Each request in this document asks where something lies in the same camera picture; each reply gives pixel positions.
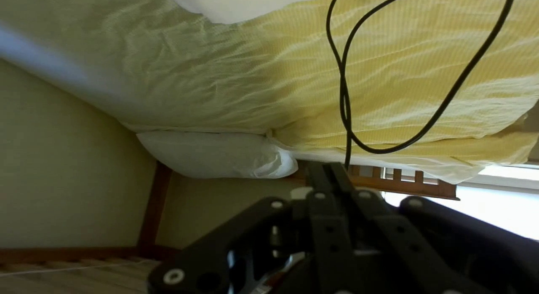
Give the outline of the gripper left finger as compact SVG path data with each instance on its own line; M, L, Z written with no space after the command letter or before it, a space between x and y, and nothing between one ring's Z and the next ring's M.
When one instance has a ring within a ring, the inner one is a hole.
M355 294L355 263L343 201L355 188L340 163L310 163L312 190L295 203L263 198L148 277L148 294L250 294L292 254L306 252L302 292Z

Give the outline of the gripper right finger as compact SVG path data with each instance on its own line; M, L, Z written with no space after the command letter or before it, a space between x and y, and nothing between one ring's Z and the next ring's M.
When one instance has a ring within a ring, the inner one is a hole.
M539 242L419 196L391 206L355 189L340 163L328 175L348 198L354 238L395 259L421 294L539 294Z

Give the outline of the small white pillow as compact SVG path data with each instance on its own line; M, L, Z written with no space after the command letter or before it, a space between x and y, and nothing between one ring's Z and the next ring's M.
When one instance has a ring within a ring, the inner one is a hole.
M256 134L147 131L137 138L156 160L191 178L278 179L298 171L290 152Z

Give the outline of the yellow waffle pillow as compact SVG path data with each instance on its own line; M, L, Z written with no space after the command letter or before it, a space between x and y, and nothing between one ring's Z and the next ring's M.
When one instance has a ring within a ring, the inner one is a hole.
M339 70L327 43L331 0L291 4L255 19L271 60L269 100L252 127L297 149L339 148ZM412 138L437 111L491 33L506 0L397 0L361 25L345 77L352 131L375 149ZM539 100L539 0L514 0L504 27L429 132L384 161L464 167L527 160L537 133L519 128Z

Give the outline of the pale green pillow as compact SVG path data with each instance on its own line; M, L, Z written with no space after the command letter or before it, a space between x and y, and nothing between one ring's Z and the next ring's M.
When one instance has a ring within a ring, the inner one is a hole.
M289 123L263 35L172 0L0 0L0 58L134 131Z

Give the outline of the window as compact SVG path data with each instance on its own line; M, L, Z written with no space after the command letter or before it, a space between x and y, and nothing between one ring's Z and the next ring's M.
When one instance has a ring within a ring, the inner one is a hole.
M456 200L429 200L539 241L539 165L489 166L456 186Z

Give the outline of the wooden headboard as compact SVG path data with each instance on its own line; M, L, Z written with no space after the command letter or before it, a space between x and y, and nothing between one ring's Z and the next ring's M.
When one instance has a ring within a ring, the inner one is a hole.
M376 189L380 192L391 192L416 195L445 200L460 200L456 195L457 186L441 179L425 176L422 171L412 171L405 175L398 168L351 165L347 174L356 187Z

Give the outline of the brown wooden trim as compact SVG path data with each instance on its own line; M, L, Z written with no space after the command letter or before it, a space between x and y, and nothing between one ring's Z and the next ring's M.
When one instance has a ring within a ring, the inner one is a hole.
M156 244L173 171L161 162L154 179L136 246L92 248L0 249L0 266L42 262L74 262L85 259L140 257L163 261L177 249Z

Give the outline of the white cloth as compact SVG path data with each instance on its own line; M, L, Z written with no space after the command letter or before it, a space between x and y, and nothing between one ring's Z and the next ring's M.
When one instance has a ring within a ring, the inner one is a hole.
M181 8L202 14L212 23L235 24L309 0L173 0Z

